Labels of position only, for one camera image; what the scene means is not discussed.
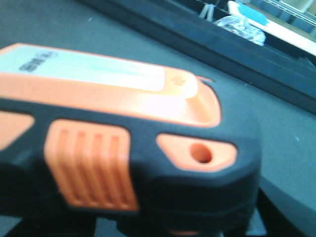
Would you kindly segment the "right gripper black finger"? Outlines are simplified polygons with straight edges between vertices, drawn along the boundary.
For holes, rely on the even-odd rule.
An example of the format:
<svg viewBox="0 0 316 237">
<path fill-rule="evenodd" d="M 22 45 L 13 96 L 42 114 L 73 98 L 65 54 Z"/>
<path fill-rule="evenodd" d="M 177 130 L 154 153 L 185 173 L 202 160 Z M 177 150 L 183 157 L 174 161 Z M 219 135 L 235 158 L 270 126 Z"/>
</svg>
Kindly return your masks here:
<svg viewBox="0 0 316 237">
<path fill-rule="evenodd" d="M 262 175 L 257 208 L 268 237 L 316 235 L 316 188 L 309 183 L 288 192 Z"/>
</svg>

